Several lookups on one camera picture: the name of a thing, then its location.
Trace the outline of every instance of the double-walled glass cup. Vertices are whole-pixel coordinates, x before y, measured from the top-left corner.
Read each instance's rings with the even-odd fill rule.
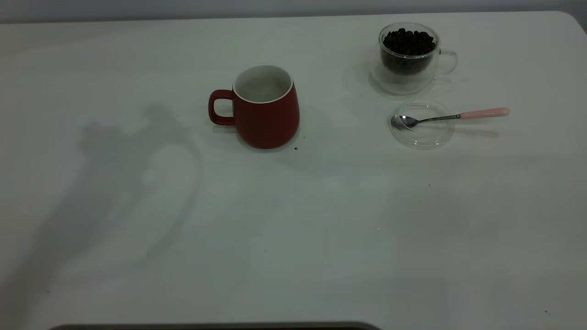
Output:
[[[393,52],[383,42],[388,33],[405,29],[406,32],[426,32],[436,44],[434,49],[423,55],[403,55]],[[395,23],[387,25],[379,33],[377,55],[371,61],[371,74],[374,80],[386,91],[395,94],[411,94],[424,89],[438,75],[446,75],[457,67],[457,54],[450,49],[440,47],[440,38],[432,29],[417,23]],[[448,55],[454,58],[454,64],[437,72],[438,57]]]

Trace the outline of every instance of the red mug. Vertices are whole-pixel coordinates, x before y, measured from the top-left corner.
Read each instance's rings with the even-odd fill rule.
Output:
[[[232,100],[233,117],[216,114],[214,101],[217,99]],[[212,92],[208,114],[217,125],[236,126],[242,138],[254,147],[282,146],[294,137],[299,126],[294,80],[276,66],[250,68],[238,75],[232,90]]]

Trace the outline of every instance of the glass saucer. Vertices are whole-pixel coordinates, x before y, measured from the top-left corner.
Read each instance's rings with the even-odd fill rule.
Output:
[[[434,149],[445,145],[454,133],[454,124],[451,120],[425,122],[409,128],[401,121],[400,128],[392,124],[395,116],[409,116],[417,120],[431,117],[448,116],[444,105],[432,100],[410,100],[401,104],[387,119],[387,124],[393,136],[402,144],[414,149]]]

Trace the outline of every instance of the white wall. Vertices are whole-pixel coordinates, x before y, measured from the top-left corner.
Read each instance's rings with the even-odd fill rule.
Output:
[[[587,26],[587,0],[0,0],[0,22],[562,10]]]

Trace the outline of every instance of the white table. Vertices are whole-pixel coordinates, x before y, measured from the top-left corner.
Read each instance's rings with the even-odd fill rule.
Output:
[[[459,54],[426,98],[510,117],[459,123],[432,151],[395,141],[400,100],[371,89],[366,57],[397,21]],[[1,329],[587,327],[587,36],[567,14],[2,25],[0,40]],[[301,105],[271,152],[207,114],[262,63],[292,73]]]

